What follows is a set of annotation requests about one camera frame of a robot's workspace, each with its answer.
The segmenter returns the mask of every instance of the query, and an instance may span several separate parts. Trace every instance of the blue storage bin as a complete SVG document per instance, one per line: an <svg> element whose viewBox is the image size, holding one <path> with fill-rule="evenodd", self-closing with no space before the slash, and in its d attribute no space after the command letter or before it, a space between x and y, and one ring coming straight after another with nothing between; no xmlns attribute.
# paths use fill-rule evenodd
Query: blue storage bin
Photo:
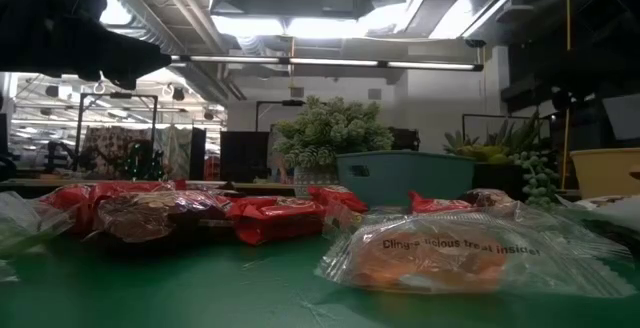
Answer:
<svg viewBox="0 0 640 328"><path fill-rule="evenodd" d="M475 161L452 155L379 151L338 155L340 184L370 206L409 205L409 191L455 199L471 189Z"/></svg>

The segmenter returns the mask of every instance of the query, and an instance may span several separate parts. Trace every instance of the green table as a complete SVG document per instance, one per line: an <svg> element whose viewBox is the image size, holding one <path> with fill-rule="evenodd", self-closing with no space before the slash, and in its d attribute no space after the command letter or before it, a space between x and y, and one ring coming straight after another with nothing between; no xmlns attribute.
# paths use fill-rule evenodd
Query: green table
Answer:
<svg viewBox="0 0 640 328"><path fill-rule="evenodd" d="M13 263L21 281L0 284L0 327L640 327L640 295L422 296L342 287L312 273L328 246L313 237L125 262L60 238ZM640 287L640 274L626 275Z"/></svg>

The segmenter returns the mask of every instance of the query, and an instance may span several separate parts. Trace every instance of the potted plant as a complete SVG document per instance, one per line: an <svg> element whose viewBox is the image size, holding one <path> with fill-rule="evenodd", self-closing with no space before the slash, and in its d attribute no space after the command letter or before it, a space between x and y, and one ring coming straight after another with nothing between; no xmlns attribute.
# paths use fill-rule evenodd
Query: potted plant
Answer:
<svg viewBox="0 0 640 328"><path fill-rule="evenodd" d="M513 156L535 150L541 126L542 121L536 112L520 128L516 128L515 123L509 125L505 119L498 132L487 134L483 144L478 143L479 138L463 138L459 131L455 136L447 133L445 137L449 145L444 146L444 150L476 160L474 188L500 189L514 199L525 201L528 198L523 192L527 184L523 177L526 172L514 164Z"/></svg>
<svg viewBox="0 0 640 328"><path fill-rule="evenodd" d="M283 139L274 149L295 168L295 184L337 184L337 154L391 149L393 136L376 122L379 111L376 103L365 107L343 98L322 102L310 96L296 120L276 124Z"/></svg>

